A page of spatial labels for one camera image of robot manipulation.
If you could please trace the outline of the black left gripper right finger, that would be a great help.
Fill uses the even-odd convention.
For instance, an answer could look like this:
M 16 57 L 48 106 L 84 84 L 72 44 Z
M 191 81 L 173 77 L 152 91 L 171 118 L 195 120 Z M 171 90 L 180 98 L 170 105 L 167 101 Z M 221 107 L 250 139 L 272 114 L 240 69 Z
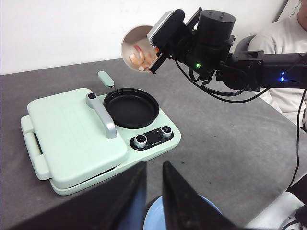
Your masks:
M 163 208 L 168 230 L 237 230 L 169 162 L 163 163 Z

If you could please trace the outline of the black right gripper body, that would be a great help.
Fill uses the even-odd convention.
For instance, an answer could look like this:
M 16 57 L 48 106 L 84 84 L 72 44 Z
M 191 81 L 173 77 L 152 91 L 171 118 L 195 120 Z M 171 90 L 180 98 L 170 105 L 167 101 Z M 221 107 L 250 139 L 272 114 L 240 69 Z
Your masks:
M 184 23 L 160 48 L 157 56 L 185 64 L 199 75 L 199 80 L 210 80 L 221 62 L 226 62 L 233 45 L 231 34 L 235 17 L 223 11 L 198 9 L 188 23 Z

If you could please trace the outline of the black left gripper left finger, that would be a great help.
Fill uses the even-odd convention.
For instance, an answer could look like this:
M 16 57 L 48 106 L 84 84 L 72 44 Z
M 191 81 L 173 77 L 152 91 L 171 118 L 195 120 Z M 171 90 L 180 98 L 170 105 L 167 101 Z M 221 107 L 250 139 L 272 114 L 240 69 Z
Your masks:
M 14 230 L 140 230 L 147 164 L 141 161 L 108 182 L 13 227 Z

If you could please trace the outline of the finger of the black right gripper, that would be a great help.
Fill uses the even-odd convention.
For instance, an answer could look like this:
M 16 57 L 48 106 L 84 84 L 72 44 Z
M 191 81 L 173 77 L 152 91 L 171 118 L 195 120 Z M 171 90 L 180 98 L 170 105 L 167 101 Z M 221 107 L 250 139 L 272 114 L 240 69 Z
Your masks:
M 161 54 L 150 66 L 149 71 L 156 74 L 156 71 L 161 67 L 161 65 L 168 58 L 167 54 Z

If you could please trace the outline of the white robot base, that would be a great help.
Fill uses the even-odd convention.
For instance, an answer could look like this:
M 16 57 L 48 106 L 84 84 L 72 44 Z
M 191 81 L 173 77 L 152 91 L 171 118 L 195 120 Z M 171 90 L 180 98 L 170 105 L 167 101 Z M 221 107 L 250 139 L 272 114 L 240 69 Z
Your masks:
M 296 212 L 303 206 L 304 203 L 294 194 L 284 192 L 247 224 L 246 228 L 282 230 L 286 226 L 288 230 L 305 230 L 306 227 L 295 217 Z

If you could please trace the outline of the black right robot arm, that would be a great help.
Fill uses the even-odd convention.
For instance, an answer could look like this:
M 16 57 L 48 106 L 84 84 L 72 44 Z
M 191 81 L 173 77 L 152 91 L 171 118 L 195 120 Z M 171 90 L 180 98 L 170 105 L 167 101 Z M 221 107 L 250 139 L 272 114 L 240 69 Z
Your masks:
M 305 53 L 265 54 L 263 51 L 230 52 L 235 37 L 235 17 L 223 11 L 198 9 L 184 23 L 183 10 L 166 12 L 149 31 L 147 38 L 158 49 L 157 60 L 149 70 L 156 73 L 167 59 L 183 63 L 188 78 L 201 81 L 201 87 L 215 76 L 233 90 L 233 95 L 261 88 L 297 88 L 307 86 Z

